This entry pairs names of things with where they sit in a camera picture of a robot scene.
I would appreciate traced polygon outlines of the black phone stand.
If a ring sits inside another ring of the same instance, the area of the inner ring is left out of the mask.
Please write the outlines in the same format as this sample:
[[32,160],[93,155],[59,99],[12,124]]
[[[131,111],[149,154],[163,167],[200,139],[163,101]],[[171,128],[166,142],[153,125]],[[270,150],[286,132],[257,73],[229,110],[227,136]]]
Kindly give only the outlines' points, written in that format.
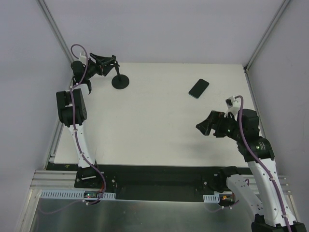
[[113,59],[113,66],[116,70],[116,76],[112,79],[112,86],[115,89],[124,89],[126,87],[128,87],[129,85],[129,78],[124,75],[124,74],[120,74],[120,70],[119,70],[119,64],[118,61],[116,60],[116,56],[112,55],[112,59]]

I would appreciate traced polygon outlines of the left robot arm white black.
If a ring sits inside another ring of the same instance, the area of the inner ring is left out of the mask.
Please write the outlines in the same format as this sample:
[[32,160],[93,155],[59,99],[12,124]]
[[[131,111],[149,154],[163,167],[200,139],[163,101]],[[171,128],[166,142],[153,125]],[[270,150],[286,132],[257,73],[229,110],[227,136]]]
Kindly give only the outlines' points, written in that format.
[[72,84],[68,90],[56,93],[57,111],[60,122],[67,127],[73,139],[78,159],[77,179],[85,181],[91,188],[104,183],[94,153],[86,140],[85,122],[87,110],[84,97],[92,91],[90,78],[94,75],[106,76],[113,68],[116,56],[102,57],[90,53],[86,63],[76,60],[71,63]]

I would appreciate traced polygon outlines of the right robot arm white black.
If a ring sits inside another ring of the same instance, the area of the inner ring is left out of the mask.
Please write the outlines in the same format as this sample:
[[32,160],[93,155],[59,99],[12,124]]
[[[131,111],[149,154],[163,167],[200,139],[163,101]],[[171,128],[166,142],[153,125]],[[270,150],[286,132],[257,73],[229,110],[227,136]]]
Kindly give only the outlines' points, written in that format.
[[284,197],[271,144],[259,135],[256,111],[244,109],[237,118],[232,113],[226,115],[211,111],[196,128],[205,136],[214,130],[215,137],[228,137],[237,143],[254,176],[259,194],[251,190],[235,166],[222,168],[209,186],[214,191],[230,190],[236,195],[237,202],[247,210],[252,220],[253,232],[306,231],[305,224],[297,221]]

